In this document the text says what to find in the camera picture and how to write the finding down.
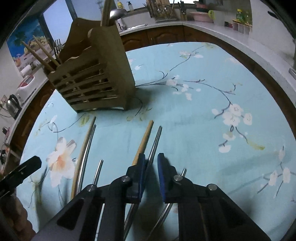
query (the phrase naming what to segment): white flower with orange center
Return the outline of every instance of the white flower with orange center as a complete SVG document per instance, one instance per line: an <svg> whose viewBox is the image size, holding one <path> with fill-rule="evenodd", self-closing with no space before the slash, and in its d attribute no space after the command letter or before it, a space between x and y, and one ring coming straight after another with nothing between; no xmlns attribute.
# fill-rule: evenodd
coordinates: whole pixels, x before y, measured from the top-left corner
<svg viewBox="0 0 296 241"><path fill-rule="evenodd" d="M76 147L74 140L68 143L64 137L60 137L57 141L55 151L50 153L46 158L50 169L50 179L52 187L56 187L61 183L61 179L71 179L74 176L75 166L71 158L71 154Z"/></svg>

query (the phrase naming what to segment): wooden utensil holder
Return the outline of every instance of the wooden utensil holder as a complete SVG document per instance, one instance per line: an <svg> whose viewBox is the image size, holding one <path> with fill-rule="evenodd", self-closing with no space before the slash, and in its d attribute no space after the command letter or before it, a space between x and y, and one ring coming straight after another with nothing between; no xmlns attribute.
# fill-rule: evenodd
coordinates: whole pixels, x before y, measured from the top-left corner
<svg viewBox="0 0 296 241"><path fill-rule="evenodd" d="M136 88L116 25L92 28L88 40L90 47L58 66L49 80L77 112L126 110Z"/></svg>

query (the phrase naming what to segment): floral tablecloth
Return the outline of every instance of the floral tablecloth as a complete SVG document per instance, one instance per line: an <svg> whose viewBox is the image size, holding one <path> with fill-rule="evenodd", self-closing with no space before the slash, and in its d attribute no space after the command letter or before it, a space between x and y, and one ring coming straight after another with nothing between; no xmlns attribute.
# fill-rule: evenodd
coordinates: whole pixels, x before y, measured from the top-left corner
<svg viewBox="0 0 296 241"><path fill-rule="evenodd" d="M55 91L30 133L22 162L33 155L42 167L17 188L38 231L69 202L75 161L90 120L97 128L83 186L110 184L131 165L149 120L163 127L157 154L193 183L216 183L274 240L296 217L296 143L280 108L264 86L220 47L208 43L154 45L127 52L137 86L128 111L77 114ZM156 162L128 240L145 238L164 204ZM155 240L178 236L173 206Z"/></svg>

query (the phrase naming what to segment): kettle handle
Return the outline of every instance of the kettle handle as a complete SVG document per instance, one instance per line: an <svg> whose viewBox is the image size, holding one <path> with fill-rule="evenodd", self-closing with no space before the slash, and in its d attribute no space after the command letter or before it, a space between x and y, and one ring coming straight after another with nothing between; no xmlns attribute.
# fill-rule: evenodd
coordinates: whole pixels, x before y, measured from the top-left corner
<svg viewBox="0 0 296 241"><path fill-rule="evenodd" d="M18 108L21 108L21 107L20 107L20 103L19 103L17 97L16 97L15 95L10 95L10 97L13 98L13 99L15 100L15 102L16 102L17 105L18 105Z"/></svg>

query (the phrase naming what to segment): brown cabinet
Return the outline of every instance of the brown cabinet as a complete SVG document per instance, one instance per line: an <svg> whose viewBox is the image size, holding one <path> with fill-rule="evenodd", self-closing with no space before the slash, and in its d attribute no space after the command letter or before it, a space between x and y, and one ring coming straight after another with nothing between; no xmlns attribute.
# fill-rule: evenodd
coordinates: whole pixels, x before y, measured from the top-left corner
<svg viewBox="0 0 296 241"><path fill-rule="evenodd" d="M167 26L147 30L150 45L184 42L183 26Z"/></svg>
<svg viewBox="0 0 296 241"><path fill-rule="evenodd" d="M125 51L149 46L146 30L121 36Z"/></svg>
<svg viewBox="0 0 296 241"><path fill-rule="evenodd" d="M48 81L27 107L10 142L12 149L23 151L33 125L55 88Z"/></svg>

